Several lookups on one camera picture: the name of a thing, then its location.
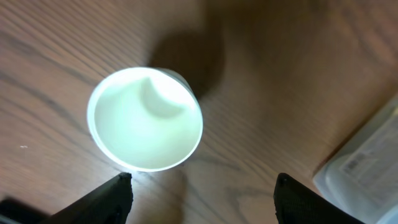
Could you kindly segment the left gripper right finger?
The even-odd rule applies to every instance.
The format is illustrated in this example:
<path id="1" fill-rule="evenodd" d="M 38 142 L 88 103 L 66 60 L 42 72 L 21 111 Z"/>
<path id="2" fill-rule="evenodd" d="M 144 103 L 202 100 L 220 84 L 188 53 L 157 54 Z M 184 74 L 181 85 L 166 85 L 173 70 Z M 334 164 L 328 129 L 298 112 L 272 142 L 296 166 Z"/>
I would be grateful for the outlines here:
<path id="1" fill-rule="evenodd" d="M 286 173 L 277 176 L 274 205 L 279 224 L 364 224 Z"/>

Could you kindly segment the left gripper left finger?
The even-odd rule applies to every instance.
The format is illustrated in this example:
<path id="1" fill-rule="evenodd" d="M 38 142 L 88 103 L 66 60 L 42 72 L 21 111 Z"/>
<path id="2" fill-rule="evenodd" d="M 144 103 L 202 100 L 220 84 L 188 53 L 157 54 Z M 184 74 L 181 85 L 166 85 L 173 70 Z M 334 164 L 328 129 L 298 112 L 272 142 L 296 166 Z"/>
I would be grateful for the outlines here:
<path id="1" fill-rule="evenodd" d="M 125 224 L 133 202 L 131 179 L 122 172 L 43 223 Z"/>

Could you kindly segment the cream plastic cup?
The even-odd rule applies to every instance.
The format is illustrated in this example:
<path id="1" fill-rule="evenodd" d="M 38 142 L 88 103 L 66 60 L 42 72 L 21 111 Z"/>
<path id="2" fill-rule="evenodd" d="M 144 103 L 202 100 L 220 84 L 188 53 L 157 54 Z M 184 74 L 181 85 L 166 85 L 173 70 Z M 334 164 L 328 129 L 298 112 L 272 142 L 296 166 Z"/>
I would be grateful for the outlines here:
<path id="1" fill-rule="evenodd" d="M 126 68 L 106 77 L 90 96 L 86 120 L 108 158 L 142 172 L 183 163 L 203 134 L 193 90 L 184 77 L 166 68 Z"/>

